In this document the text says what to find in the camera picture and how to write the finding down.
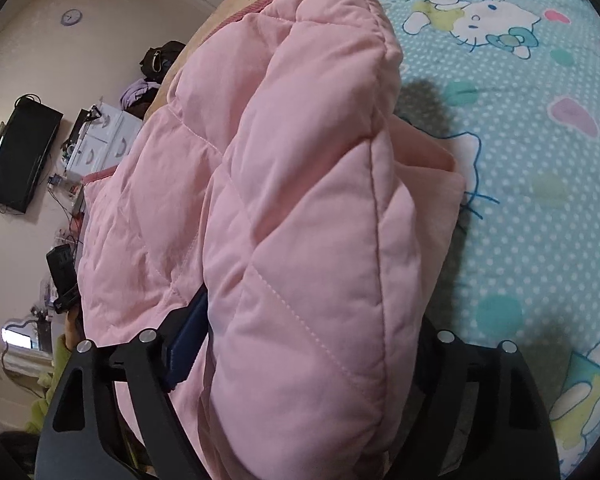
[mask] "wall-mounted tv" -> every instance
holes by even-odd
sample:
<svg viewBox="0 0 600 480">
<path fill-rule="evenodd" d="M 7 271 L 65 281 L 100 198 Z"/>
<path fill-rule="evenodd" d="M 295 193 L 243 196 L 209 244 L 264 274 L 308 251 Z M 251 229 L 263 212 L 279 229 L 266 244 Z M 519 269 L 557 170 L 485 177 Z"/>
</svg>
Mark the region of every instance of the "wall-mounted tv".
<svg viewBox="0 0 600 480">
<path fill-rule="evenodd" d="M 33 198 L 62 114 L 21 98 L 0 138 L 0 204 L 24 213 Z"/>
</svg>

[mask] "cables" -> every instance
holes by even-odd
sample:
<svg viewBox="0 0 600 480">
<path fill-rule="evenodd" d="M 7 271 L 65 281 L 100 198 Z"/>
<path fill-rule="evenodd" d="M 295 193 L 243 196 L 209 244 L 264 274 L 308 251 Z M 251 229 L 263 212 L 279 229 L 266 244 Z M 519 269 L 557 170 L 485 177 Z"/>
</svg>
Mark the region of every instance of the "cables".
<svg viewBox="0 0 600 480">
<path fill-rule="evenodd" d="M 38 104 L 42 104 L 42 99 L 40 99 L 40 97 L 38 97 L 37 95 L 35 95 L 35 94 L 24 94 L 24 95 L 21 95 L 20 97 L 18 97 L 16 99 L 16 102 L 14 102 L 13 107 L 17 108 L 18 104 L 20 103 L 20 101 L 22 99 L 31 99 L 32 101 L 35 101 Z"/>
<path fill-rule="evenodd" d="M 53 199 L 58 203 L 58 205 L 62 208 L 62 211 L 64 212 L 64 215 L 66 216 L 66 220 L 69 223 L 69 227 L 68 227 L 69 234 L 64 236 L 62 239 L 64 239 L 65 242 L 69 242 L 74 246 L 74 250 L 72 251 L 72 256 L 75 260 L 75 257 L 78 254 L 78 245 L 82 243 L 82 241 L 80 240 L 80 224 L 78 224 L 79 216 L 74 216 L 67 208 L 65 208 L 62 205 L 62 203 L 58 200 L 58 197 L 56 196 L 56 194 L 51 189 L 50 183 L 47 183 L 46 190 L 49 193 L 49 195 L 51 195 L 53 197 Z M 72 228 L 74 225 L 74 221 L 76 222 L 75 226 L 76 226 L 77 236 L 74 236 L 72 234 Z"/>
<path fill-rule="evenodd" d="M 20 211 L 16 211 L 15 209 L 10 208 L 7 205 L 0 204 L 0 214 L 1 215 L 11 215 L 11 216 L 24 216 L 24 213 Z"/>
<path fill-rule="evenodd" d="M 53 190 L 51 189 L 51 184 L 49 184 L 48 182 L 46 183 L 46 190 L 49 193 L 49 195 L 51 195 L 53 197 L 53 199 L 58 202 L 58 205 L 62 208 L 62 211 L 64 211 L 64 215 L 66 216 L 66 221 L 69 223 L 69 229 L 71 229 L 71 222 L 73 219 L 73 216 L 70 215 L 69 210 L 67 208 L 65 208 L 62 203 L 58 200 L 58 197 L 54 194 Z"/>
<path fill-rule="evenodd" d="M 28 319 L 26 320 L 23 324 L 19 325 L 17 323 L 11 323 L 9 325 L 7 325 L 6 327 L 4 327 L 5 330 L 8 330 L 10 328 L 24 328 L 27 325 L 30 325 L 31 323 L 35 323 L 37 322 L 37 319 Z M 25 386 L 24 384 L 18 384 L 16 381 L 13 380 L 13 378 L 11 377 L 9 371 L 7 370 L 6 366 L 4 365 L 4 356 L 7 354 L 7 352 L 9 351 L 9 343 L 7 343 L 6 341 L 4 342 L 5 347 L 4 350 L 2 350 L 2 353 L 0 354 L 0 365 L 2 366 L 2 371 L 5 375 L 5 377 L 8 378 L 8 380 L 10 380 L 13 384 L 15 384 L 17 387 L 19 387 L 20 389 L 25 390 L 26 392 L 29 392 L 30 394 L 35 395 L 36 397 L 38 397 L 39 399 L 44 399 L 43 396 L 41 396 L 39 393 L 37 393 L 35 390 L 32 390 L 31 388 Z"/>
</svg>

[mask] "pink quilted jacket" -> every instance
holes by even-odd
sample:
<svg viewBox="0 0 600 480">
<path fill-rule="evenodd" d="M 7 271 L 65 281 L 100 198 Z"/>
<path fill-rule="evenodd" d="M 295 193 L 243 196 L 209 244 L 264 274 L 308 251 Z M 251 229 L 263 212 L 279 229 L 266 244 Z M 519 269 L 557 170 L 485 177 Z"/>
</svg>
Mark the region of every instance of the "pink quilted jacket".
<svg viewBox="0 0 600 480">
<path fill-rule="evenodd" d="M 86 187 L 89 338 L 126 342 L 208 287 L 212 335 L 171 400 L 215 479 L 382 474 L 464 190 L 392 115 L 401 59 L 375 0 L 261 0 Z"/>
</svg>

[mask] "light blue bedsheet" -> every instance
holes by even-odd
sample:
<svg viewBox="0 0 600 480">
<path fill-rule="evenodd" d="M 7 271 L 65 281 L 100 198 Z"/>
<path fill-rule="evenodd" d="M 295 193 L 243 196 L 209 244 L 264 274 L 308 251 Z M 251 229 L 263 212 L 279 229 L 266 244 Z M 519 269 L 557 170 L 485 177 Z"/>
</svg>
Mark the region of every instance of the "light blue bedsheet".
<svg viewBox="0 0 600 480">
<path fill-rule="evenodd" d="M 587 0 L 379 0 L 404 50 L 397 114 L 467 179 L 428 314 L 515 341 L 567 476 L 600 434 L 600 18 Z"/>
</svg>

